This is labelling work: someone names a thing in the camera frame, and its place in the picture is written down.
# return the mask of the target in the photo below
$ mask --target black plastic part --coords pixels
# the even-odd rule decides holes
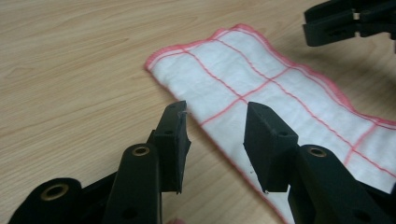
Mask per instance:
[[[157,129],[148,143],[155,145],[160,153],[162,192],[182,191],[184,167],[191,142],[186,132],[185,101],[167,106]]]
[[[395,0],[332,0],[311,7],[304,14],[306,43],[316,47],[354,37],[356,33],[367,37],[387,32],[394,39],[395,9]]]
[[[249,102],[244,146],[263,191],[285,192],[298,135],[266,105]]]
[[[182,101],[165,108],[157,131],[151,132],[148,142],[125,150],[121,173],[102,178],[84,189],[71,178],[44,183],[32,191],[9,223],[161,223],[161,191],[181,192],[191,145],[186,131],[186,106]],[[136,147],[148,147],[150,153],[131,157],[128,151]],[[60,183],[68,186],[63,197],[50,202],[39,200],[43,191]],[[55,188],[49,193],[58,191]]]
[[[85,187],[74,205],[73,214],[78,224],[100,223],[116,174],[111,174]]]
[[[249,102],[245,150],[263,191],[286,191],[297,224],[392,223],[395,191],[363,187],[335,155],[297,145],[298,135],[266,105]]]
[[[329,149],[302,146],[295,163],[315,206],[314,223],[391,223]]]
[[[393,186],[391,194],[375,189],[369,185],[361,183],[366,192],[372,197],[376,204],[384,211],[393,223],[396,223],[396,184]]]
[[[329,1],[309,8],[303,25],[306,44],[310,47],[355,37],[353,10],[348,1]]]
[[[124,151],[102,223],[162,223],[160,163],[154,145]]]
[[[56,178],[43,183],[29,194],[9,223],[76,223],[70,214],[80,191],[80,183],[72,178]]]

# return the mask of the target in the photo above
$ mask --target red stripe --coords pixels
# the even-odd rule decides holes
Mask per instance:
[[[359,151],[355,151],[356,154],[360,155],[361,157],[363,157],[365,160],[367,160],[368,162],[370,162],[373,166],[375,166],[378,170],[381,170],[391,176],[393,176],[394,178],[396,178],[396,174],[393,174],[391,171],[381,167],[380,165],[378,165],[377,163],[375,163],[374,161],[370,160],[368,157],[364,156],[363,154],[361,154],[361,152]]]
[[[318,74],[316,72],[313,72],[312,69],[310,69],[309,67],[303,66],[303,69],[300,69],[298,66],[296,66],[295,62],[290,61],[289,59],[285,58],[284,56],[280,55],[272,46],[271,44],[265,39],[264,36],[262,36],[260,33],[257,32],[252,32],[248,31],[248,32],[244,32],[238,29],[234,29],[236,32],[240,32],[243,33],[245,35],[250,35],[251,37],[255,38],[260,44],[262,44],[262,46],[272,55],[274,56],[280,63],[282,63],[285,66],[294,66],[296,70],[299,70],[300,72],[303,73],[303,75],[305,77],[308,77],[309,79],[313,80],[312,77],[318,77],[320,80],[324,81],[326,83],[327,86],[323,86],[321,85],[321,83],[318,83],[320,87],[322,87],[326,93],[328,93],[328,95],[339,105],[341,106],[345,106],[347,105],[347,108],[351,107],[350,102],[348,101],[348,99],[345,97],[345,95],[338,90],[338,88],[335,87],[335,85],[333,85],[332,81],[330,81],[329,79],[327,79],[325,76]],[[329,87],[332,90],[331,94],[327,91],[327,87]]]
[[[148,59],[146,60],[146,63],[145,63],[145,68],[150,71],[163,58],[166,58],[166,57],[169,57],[169,56],[173,56],[173,55],[177,55],[177,54],[182,54],[185,49],[188,49],[188,50],[196,49],[196,48],[200,47],[201,45],[203,45],[203,44],[205,44],[207,42],[211,42],[212,40],[214,40],[216,38],[221,38],[222,36],[227,35],[230,32],[231,32],[231,30],[226,30],[225,31],[225,30],[220,29],[220,30],[217,30],[208,39],[194,41],[194,42],[192,42],[190,44],[186,44],[186,45],[174,45],[172,47],[166,47],[166,48],[157,50],[150,57],[148,57]],[[176,52],[176,53],[164,55],[167,52],[178,51],[178,50],[180,50],[180,51]]]
[[[227,111],[229,111],[233,105],[235,105],[238,101],[240,101],[241,99],[244,99],[245,97],[249,96],[250,94],[261,90],[262,88],[264,88],[268,83],[270,83],[272,81],[272,79],[277,78],[282,76],[283,74],[285,74],[287,71],[289,70],[289,68],[286,68],[285,70],[283,70],[281,73],[279,73],[278,75],[266,80],[265,82],[263,82],[258,88],[256,88],[255,90],[249,91],[246,94],[244,94],[242,97],[234,100],[232,103],[230,103],[227,107],[225,107],[223,110],[221,110],[218,114],[210,117],[209,119],[204,120],[202,123],[200,123],[201,126],[204,126],[205,124],[207,124],[209,121],[211,121],[212,119],[216,119],[218,117],[220,117],[221,115],[223,115],[224,113],[226,113]]]
[[[186,54],[189,54],[191,57],[193,57],[195,59],[195,61],[198,62],[198,64],[200,64],[200,66],[205,70],[205,72],[210,76],[213,77],[216,81],[218,81],[219,83],[221,83],[223,86],[225,86],[228,90],[230,90],[233,94],[237,95],[238,98],[241,98],[242,96],[236,92],[232,87],[230,87],[229,85],[227,85],[227,83],[225,83],[223,80],[219,79],[218,77],[216,77],[215,75],[213,75],[213,73],[211,73],[209,71],[209,69],[206,68],[206,66],[201,62],[201,60],[195,56],[193,53],[186,51],[185,49],[183,49],[184,52]]]
[[[228,44],[225,44],[225,43],[224,43],[223,41],[221,41],[221,40],[219,40],[219,42],[222,43],[222,44],[224,44],[226,47],[228,47],[228,48],[230,48],[230,49],[236,51],[238,54],[240,54],[240,55],[247,61],[247,63],[248,63],[249,66],[253,69],[253,71],[255,71],[258,75],[260,75],[261,77],[268,78],[266,75],[260,73],[260,72],[254,67],[253,63],[249,60],[249,58],[248,58],[243,52],[241,52],[240,50],[238,50],[238,49],[236,49],[236,48],[234,48],[234,47],[232,47],[232,46],[230,46],[230,45],[228,45]],[[328,130],[330,130],[331,132],[335,133],[335,135],[338,136],[343,142],[347,143],[350,147],[352,147],[352,144],[350,144],[343,136],[341,136],[341,134],[339,134],[336,130],[332,129],[332,128],[330,127],[330,125],[327,124],[325,121],[323,121],[322,119],[318,118],[300,98],[298,98],[297,96],[293,95],[292,93],[286,91],[286,89],[285,89],[280,83],[276,82],[275,80],[269,79],[269,81],[274,82],[283,92],[285,92],[287,95],[289,95],[289,96],[291,96],[292,98],[294,98],[295,100],[297,100],[297,102],[299,102],[299,103],[303,106],[303,108],[306,110],[306,112],[308,112],[308,114],[309,114],[312,118],[316,119],[319,123],[323,124]]]
[[[361,137],[358,139],[358,141],[356,142],[356,144],[354,146],[352,146],[352,148],[348,151],[346,158],[343,162],[343,164],[345,165],[345,167],[347,167],[347,164],[349,163],[350,157],[352,156],[352,154],[354,152],[358,151],[358,147],[361,145],[361,143],[364,141],[364,139],[370,134],[372,133],[375,128],[377,127],[376,122],[374,122],[374,124],[364,133],[361,135]]]

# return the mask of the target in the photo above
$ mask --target white cloth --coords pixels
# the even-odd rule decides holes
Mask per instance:
[[[277,53],[251,27],[152,54],[146,69],[189,110],[250,185],[292,223],[287,193],[261,192],[244,150],[247,102],[272,107],[299,145],[334,152],[360,181],[385,192],[396,182],[396,122],[358,113],[325,76]]]

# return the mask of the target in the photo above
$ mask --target wooden table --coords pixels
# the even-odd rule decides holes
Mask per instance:
[[[54,177],[83,186],[117,170],[175,101],[144,70],[155,50],[246,23],[281,54],[332,79],[364,114],[396,120],[388,35],[320,48],[304,42],[304,11],[321,1],[0,2],[0,222]],[[280,223],[193,120],[181,195],[163,219]]]

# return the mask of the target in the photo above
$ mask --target light wood tabletop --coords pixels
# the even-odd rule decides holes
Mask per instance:
[[[363,114],[396,120],[396,56],[387,34],[319,48],[305,44],[304,11],[321,1],[167,0],[0,2],[0,223],[55,177],[83,187],[115,172],[146,142],[175,99],[143,65],[155,50],[245,23],[281,54],[332,79]],[[163,220],[281,223],[199,126],[181,195]]]

